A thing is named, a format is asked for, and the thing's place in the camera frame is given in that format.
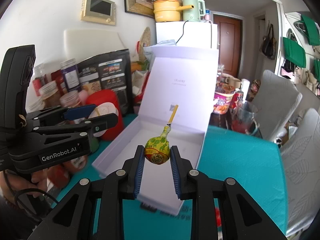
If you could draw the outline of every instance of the yellow pot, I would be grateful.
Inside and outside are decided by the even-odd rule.
[[[180,6],[177,0],[157,0],[153,3],[156,22],[178,22],[180,11],[193,9],[193,5]]]

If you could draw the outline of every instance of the green bag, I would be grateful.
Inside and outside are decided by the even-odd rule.
[[[301,15],[301,19],[301,21],[295,22],[294,26],[306,36],[310,45],[319,46],[320,36],[314,20],[305,15]]]
[[[287,60],[297,65],[298,67],[306,67],[306,52],[301,47],[291,29],[288,31],[288,38],[283,37],[284,56]]]
[[[309,44],[312,46],[319,46],[320,38],[319,38],[319,32],[315,24],[315,21],[305,15],[301,15],[301,18],[304,21],[304,24],[307,28],[307,33],[308,33],[307,38],[308,38]]]
[[[315,77],[320,82],[320,60],[318,58],[314,59]]]

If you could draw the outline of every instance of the light green kettle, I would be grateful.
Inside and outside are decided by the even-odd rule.
[[[183,11],[183,20],[189,22],[200,22],[200,17],[205,15],[204,0],[182,0],[182,5],[193,5],[193,9]]]

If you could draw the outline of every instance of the white gift box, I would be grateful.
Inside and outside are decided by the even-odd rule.
[[[138,145],[160,136],[176,104],[169,146],[177,145],[181,157],[197,168],[213,110],[219,51],[180,46],[153,46],[152,50],[156,58],[138,117],[92,164],[101,177],[121,169]],[[170,160],[161,165],[145,161],[137,199],[164,212],[179,213],[183,202],[175,193]]]

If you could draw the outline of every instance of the teal tablecloth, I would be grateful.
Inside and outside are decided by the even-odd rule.
[[[135,118],[124,118],[127,126]],[[109,145],[101,142],[89,156],[92,163]],[[210,178],[235,178],[273,219],[282,232],[287,229],[287,191],[279,150],[276,144],[233,131],[209,126],[198,169]],[[58,196],[60,200],[81,178],[100,179],[87,165],[75,174]],[[126,240],[188,240],[191,231],[191,201],[185,201],[177,217],[164,212],[152,213],[140,208],[140,202],[124,200],[124,234]]]

